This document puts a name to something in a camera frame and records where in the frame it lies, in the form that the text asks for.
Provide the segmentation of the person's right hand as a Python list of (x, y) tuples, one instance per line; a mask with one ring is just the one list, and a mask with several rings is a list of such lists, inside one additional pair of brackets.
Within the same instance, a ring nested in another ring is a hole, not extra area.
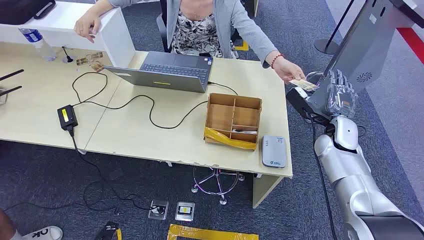
[(80, 37), (83, 37), (89, 42), (94, 43), (94, 39), (96, 38), (96, 34), (100, 26), (100, 17), (95, 12), (87, 11), (76, 21), (73, 30)]

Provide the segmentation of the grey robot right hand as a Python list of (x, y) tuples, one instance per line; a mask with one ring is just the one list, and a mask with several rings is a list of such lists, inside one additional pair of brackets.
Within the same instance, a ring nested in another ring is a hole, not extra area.
[(356, 112), (358, 94), (353, 85), (343, 75), (342, 71), (329, 70), (329, 84), (327, 86), (326, 110), (331, 116), (353, 118)]

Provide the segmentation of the person's left hand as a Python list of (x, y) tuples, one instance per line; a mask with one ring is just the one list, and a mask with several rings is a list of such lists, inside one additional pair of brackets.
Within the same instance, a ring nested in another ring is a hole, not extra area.
[(298, 65), (285, 59), (281, 54), (272, 60), (271, 67), (286, 84), (292, 80), (299, 81), (306, 79), (302, 69)]

